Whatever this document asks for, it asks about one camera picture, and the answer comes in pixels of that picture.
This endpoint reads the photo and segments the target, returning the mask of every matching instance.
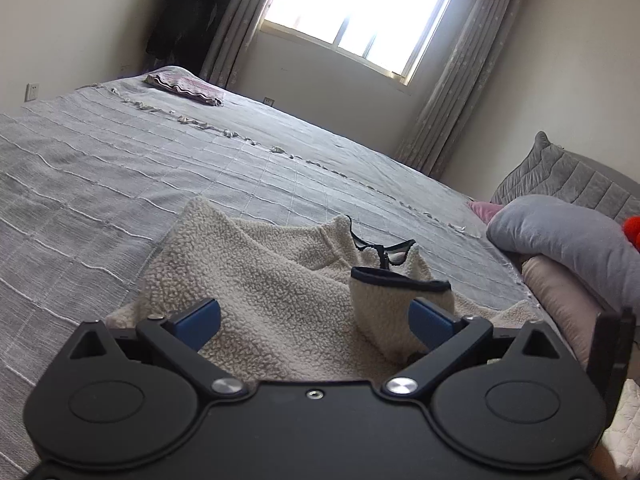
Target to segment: gray curtain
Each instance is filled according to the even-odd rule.
[[[440,178],[486,85],[523,0],[476,0],[434,91],[396,160]]]
[[[200,70],[200,78],[232,88],[269,0],[231,0]]]

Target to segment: electrical outlet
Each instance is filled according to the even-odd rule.
[[[38,98],[38,90],[40,90],[40,83],[28,83],[27,90],[24,93],[24,102],[36,100]]]

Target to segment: wall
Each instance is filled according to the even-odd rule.
[[[162,0],[0,0],[0,110],[142,67]]]
[[[640,182],[640,0],[528,0],[443,182],[480,200],[537,131]]]
[[[439,78],[475,0],[451,0],[408,87],[323,46],[267,32],[234,91],[392,155]]]

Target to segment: window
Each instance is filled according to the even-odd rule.
[[[448,0],[273,0],[268,22],[408,82]]]

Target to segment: blue gripper pad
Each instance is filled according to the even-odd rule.
[[[462,330],[463,322],[425,298],[409,305],[409,328],[429,349],[434,350]]]
[[[207,298],[169,319],[171,334],[196,352],[220,330],[220,305]]]

